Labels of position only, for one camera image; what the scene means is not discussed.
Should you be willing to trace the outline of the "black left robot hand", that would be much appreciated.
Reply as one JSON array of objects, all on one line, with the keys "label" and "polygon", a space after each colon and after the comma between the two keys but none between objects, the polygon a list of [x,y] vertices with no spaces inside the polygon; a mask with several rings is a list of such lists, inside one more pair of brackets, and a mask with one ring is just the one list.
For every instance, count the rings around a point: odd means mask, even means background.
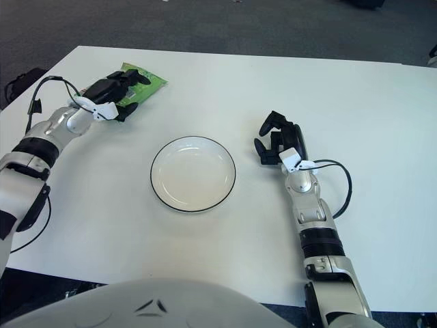
[{"label": "black left robot hand", "polygon": [[108,75],[105,79],[99,79],[93,85],[89,86],[83,93],[83,97],[92,100],[98,105],[114,102],[118,110],[118,116],[115,120],[124,122],[139,106],[138,102],[132,102],[128,105],[119,105],[119,102],[127,97],[129,87],[151,84],[152,82],[147,77],[141,75],[138,70],[130,69],[126,72],[116,71]]}]

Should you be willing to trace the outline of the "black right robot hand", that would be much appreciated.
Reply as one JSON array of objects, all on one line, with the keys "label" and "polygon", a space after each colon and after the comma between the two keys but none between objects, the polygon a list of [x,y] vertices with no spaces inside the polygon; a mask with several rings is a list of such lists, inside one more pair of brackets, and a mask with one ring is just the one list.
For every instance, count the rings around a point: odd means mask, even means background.
[{"label": "black right robot hand", "polygon": [[294,148],[302,160],[308,159],[305,140],[298,124],[287,121],[286,117],[276,111],[271,111],[259,130],[259,136],[270,133],[271,149],[267,149],[261,140],[254,139],[255,149],[262,165],[276,165],[280,162],[280,147],[282,151]]}]

